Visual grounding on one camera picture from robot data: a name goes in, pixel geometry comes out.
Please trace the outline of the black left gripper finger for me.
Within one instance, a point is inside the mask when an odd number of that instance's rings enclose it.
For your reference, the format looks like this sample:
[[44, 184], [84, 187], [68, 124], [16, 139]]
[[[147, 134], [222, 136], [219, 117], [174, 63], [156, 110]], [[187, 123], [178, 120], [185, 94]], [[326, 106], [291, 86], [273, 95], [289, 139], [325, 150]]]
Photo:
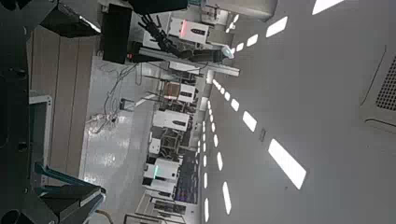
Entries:
[[59, 1], [40, 25], [62, 37], [89, 37], [101, 34], [101, 29]]
[[37, 211], [36, 224], [86, 224], [106, 199], [99, 186], [45, 186], [37, 191], [46, 209]]

